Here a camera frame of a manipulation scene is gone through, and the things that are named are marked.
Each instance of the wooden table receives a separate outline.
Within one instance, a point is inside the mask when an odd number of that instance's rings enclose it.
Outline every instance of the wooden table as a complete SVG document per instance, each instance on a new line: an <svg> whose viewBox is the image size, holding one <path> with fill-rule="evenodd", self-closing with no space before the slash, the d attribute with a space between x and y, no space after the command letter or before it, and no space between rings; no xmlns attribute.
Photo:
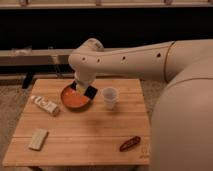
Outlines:
<svg viewBox="0 0 213 171"><path fill-rule="evenodd" d="M76 166L76 165L148 165L150 125L140 81L137 79L97 79L99 92L85 111L63 106L60 93L71 79L38 79L32 93L59 104L61 113L51 117L28 99L3 166ZM116 107L104 106L100 90L113 86L119 91ZM41 151L28 149L36 128L46 129L49 136ZM140 136L139 146L119 152L120 145Z"/></svg>

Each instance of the small cup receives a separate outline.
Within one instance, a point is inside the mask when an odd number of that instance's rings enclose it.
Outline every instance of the small cup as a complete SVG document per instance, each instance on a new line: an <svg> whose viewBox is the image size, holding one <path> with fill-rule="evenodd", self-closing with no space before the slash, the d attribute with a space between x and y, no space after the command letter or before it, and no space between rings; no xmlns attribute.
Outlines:
<svg viewBox="0 0 213 171"><path fill-rule="evenodd" d="M118 91L113 87L102 89L101 94L104 98L104 103L107 109L113 109L118 100Z"/></svg>

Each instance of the food item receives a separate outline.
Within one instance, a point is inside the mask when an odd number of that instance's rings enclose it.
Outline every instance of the food item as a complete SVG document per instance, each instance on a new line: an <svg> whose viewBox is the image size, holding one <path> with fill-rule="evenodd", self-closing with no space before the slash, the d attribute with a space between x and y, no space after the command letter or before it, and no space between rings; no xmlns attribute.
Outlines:
<svg viewBox="0 0 213 171"><path fill-rule="evenodd" d="M85 106L90 99L87 96L80 94L78 91L73 90L67 86L61 93L61 100L66 107L81 108Z"/></svg>
<svg viewBox="0 0 213 171"><path fill-rule="evenodd" d="M141 137L135 136L127 141L125 141L121 146L120 146L120 152L126 151L130 148L135 147L137 144L139 144L141 141Z"/></svg>
<svg viewBox="0 0 213 171"><path fill-rule="evenodd" d="M48 131L44 129L36 129L28 146L31 150L40 151L45 139L48 136Z"/></svg>
<svg viewBox="0 0 213 171"><path fill-rule="evenodd" d="M31 100L33 100L37 106L48 112L51 116L56 116L60 112L57 104L44 97L32 95Z"/></svg>
<svg viewBox="0 0 213 171"><path fill-rule="evenodd" d="M84 95L84 93L86 92L86 89L84 87L80 86L79 84L77 84L76 91L79 92L81 95Z"/></svg>

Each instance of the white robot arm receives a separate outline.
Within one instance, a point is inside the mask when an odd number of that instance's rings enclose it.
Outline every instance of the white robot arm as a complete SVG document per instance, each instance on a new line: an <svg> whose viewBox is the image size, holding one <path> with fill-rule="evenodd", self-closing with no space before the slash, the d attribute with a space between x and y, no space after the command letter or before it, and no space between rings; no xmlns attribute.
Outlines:
<svg viewBox="0 0 213 171"><path fill-rule="evenodd" d="M69 64L85 87L96 73L170 81L152 116L150 169L213 170L213 40L104 52L98 40L89 39L73 51Z"/></svg>

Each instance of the red chili pepper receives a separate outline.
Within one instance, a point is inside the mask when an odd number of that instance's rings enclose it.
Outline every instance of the red chili pepper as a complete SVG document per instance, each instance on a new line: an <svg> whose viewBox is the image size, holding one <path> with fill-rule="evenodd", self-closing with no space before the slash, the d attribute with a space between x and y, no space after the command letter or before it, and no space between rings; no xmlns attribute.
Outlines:
<svg viewBox="0 0 213 171"><path fill-rule="evenodd" d="M120 152L126 151L137 144L139 144L141 141L141 137L135 136L127 141L125 141L121 146L120 146Z"/></svg>

